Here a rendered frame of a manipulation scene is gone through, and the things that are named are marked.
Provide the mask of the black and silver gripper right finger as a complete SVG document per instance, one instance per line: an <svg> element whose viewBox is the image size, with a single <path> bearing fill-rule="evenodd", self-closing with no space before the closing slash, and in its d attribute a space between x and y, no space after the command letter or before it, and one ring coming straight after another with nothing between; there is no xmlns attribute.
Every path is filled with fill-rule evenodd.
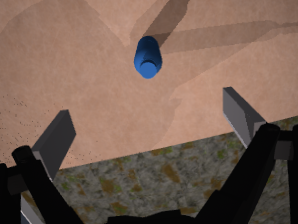
<svg viewBox="0 0 298 224"><path fill-rule="evenodd" d="M276 159L287 160L290 223L298 224L298 124L292 131L280 130L232 87L223 88L223 116L246 150L191 224L248 224Z"/></svg>

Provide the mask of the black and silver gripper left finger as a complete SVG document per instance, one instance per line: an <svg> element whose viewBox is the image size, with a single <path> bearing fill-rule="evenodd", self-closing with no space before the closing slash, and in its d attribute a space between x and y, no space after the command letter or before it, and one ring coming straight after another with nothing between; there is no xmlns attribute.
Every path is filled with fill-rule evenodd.
<svg viewBox="0 0 298 224"><path fill-rule="evenodd" d="M69 110L60 110L32 148L12 152L15 166L0 163L0 224L21 224L28 189L46 224L84 224L52 183L76 135Z"/></svg>

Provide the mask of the blue bottle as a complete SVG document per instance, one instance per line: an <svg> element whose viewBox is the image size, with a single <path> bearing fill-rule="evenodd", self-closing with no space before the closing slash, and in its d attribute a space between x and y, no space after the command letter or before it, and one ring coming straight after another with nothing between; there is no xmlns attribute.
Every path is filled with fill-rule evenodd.
<svg viewBox="0 0 298 224"><path fill-rule="evenodd" d="M160 71L162 57L158 48L158 42L154 37L144 36L139 40L134 57L134 66L143 78L151 79Z"/></svg>

